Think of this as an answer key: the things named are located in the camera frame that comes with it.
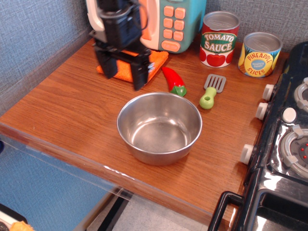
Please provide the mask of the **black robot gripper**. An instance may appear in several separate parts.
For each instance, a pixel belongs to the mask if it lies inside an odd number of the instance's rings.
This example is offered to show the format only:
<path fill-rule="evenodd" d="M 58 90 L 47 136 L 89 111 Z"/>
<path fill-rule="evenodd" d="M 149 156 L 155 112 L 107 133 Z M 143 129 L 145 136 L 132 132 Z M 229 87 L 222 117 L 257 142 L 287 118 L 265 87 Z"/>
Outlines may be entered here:
<path fill-rule="evenodd" d="M 110 79 L 118 73 L 117 60 L 130 65 L 135 91 L 148 82 L 150 50 L 140 41 L 140 6 L 90 6 L 91 35 L 95 53 L 105 76 Z"/>

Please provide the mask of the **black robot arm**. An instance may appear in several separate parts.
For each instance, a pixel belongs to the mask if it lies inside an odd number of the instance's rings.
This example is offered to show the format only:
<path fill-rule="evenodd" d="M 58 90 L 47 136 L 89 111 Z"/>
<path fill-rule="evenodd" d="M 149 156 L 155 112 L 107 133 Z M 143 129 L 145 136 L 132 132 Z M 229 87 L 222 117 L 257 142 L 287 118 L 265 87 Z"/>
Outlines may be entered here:
<path fill-rule="evenodd" d="M 135 90 L 147 82 L 151 51 L 141 41 L 140 7 L 136 0 L 88 0 L 87 15 L 95 53 L 107 78 L 118 73 L 117 61 L 130 65 Z"/>

